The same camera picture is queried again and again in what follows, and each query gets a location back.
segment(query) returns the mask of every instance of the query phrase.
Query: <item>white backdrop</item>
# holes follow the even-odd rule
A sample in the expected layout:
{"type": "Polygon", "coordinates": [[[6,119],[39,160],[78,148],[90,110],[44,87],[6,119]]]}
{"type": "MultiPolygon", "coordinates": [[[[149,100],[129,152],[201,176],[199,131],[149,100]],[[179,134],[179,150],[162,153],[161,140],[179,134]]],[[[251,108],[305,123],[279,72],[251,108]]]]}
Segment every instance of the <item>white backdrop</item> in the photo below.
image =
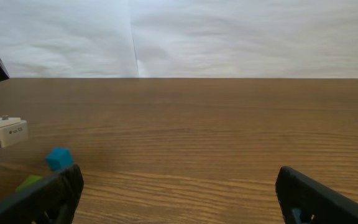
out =
{"type": "Polygon", "coordinates": [[[0,0],[12,77],[358,78],[358,0],[0,0]]]}

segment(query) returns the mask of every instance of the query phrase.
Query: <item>white wall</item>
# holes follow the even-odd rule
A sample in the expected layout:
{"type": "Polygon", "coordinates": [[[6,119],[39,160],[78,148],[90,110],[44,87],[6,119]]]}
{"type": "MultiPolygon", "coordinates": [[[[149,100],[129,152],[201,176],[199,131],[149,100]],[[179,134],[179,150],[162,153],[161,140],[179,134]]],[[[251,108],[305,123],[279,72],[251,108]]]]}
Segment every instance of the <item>white wall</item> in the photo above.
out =
{"type": "Polygon", "coordinates": [[[12,77],[358,78],[358,0],[0,0],[12,77]]]}

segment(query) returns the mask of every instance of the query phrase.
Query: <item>wood grain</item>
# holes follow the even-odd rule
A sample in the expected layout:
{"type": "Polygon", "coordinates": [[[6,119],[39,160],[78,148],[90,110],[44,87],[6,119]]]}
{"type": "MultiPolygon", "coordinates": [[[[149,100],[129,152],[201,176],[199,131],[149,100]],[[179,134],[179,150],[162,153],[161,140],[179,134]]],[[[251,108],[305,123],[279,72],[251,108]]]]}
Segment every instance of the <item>wood grain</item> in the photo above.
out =
{"type": "Polygon", "coordinates": [[[0,199],[69,147],[74,223],[283,223],[292,166],[358,202],[358,80],[11,79],[0,115],[30,139],[0,149],[0,199]]]}

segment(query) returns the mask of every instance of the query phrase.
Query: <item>toy block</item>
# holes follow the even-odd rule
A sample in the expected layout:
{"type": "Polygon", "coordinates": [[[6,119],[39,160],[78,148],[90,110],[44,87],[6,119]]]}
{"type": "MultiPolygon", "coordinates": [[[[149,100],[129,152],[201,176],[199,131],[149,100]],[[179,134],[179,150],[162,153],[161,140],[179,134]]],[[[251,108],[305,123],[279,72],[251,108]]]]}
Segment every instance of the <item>toy block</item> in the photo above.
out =
{"type": "Polygon", "coordinates": [[[73,158],[67,148],[56,147],[45,158],[49,168],[53,171],[64,168],[73,163],[73,158]]]}
{"type": "Polygon", "coordinates": [[[34,182],[42,179],[41,176],[38,175],[30,175],[26,180],[23,181],[18,187],[16,187],[16,191],[22,190],[23,188],[33,184],[34,182]]]}

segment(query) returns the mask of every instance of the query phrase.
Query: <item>brown tabletop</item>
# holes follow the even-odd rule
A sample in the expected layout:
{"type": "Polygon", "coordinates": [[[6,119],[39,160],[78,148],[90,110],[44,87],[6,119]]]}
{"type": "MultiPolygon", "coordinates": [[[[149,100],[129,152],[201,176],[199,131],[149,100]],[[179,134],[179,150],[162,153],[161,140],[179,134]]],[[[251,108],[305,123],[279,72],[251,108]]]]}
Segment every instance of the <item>brown tabletop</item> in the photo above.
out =
{"type": "Polygon", "coordinates": [[[358,202],[358,80],[11,79],[0,200],[68,147],[85,188],[73,223],[283,223],[292,166],[358,202]]]}

